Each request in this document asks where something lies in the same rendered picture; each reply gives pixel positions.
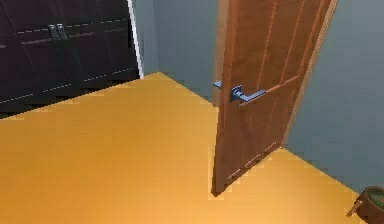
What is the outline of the brown wooden room door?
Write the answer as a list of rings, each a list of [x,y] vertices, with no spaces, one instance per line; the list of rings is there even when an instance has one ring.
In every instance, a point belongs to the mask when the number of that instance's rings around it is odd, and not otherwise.
[[[280,148],[338,0],[228,0],[211,193]]]

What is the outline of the black wardrobe cupboard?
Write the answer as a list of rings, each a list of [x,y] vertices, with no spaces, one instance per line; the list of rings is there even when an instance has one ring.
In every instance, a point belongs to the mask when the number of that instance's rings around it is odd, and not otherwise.
[[[0,119],[139,77],[128,0],[0,0]]]

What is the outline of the brown round wooden object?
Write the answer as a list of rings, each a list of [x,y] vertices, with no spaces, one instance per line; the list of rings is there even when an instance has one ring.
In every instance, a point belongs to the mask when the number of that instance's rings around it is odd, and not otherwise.
[[[357,214],[367,224],[384,224],[384,188],[368,186],[354,201],[347,217]]]

